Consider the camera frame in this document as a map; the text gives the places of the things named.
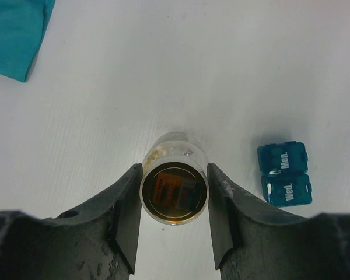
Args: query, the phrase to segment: teal fabric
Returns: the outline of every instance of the teal fabric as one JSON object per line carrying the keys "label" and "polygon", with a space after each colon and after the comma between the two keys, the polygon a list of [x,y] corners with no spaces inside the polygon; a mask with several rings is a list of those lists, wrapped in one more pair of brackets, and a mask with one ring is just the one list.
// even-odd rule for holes
{"label": "teal fabric", "polygon": [[0,0],[0,74],[24,82],[55,0]]}

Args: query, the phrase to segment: orange label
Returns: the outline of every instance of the orange label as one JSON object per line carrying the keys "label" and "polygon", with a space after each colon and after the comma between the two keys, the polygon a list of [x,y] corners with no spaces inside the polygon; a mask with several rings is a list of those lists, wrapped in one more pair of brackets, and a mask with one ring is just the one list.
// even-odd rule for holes
{"label": "orange label", "polygon": [[179,176],[159,173],[157,175],[153,203],[164,207],[175,208],[182,182],[183,179]]}

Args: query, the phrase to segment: white table surface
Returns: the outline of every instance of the white table surface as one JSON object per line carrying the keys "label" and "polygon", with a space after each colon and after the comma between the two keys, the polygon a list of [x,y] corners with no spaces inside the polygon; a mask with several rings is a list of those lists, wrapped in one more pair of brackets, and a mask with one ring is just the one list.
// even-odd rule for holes
{"label": "white table surface", "polygon": [[[313,203],[350,212],[350,1],[57,0],[26,83],[0,76],[0,209],[57,216],[165,132],[261,197],[256,149],[304,142]],[[142,212],[134,280],[220,279],[208,213]]]}

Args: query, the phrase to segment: clear glass container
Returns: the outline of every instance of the clear glass container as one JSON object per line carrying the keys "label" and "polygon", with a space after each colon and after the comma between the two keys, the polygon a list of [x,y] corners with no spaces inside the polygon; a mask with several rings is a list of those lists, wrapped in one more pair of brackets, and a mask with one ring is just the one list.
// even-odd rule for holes
{"label": "clear glass container", "polygon": [[145,211],[167,225],[200,216],[209,199],[207,165],[201,145],[188,134],[160,137],[143,161],[140,199]]}

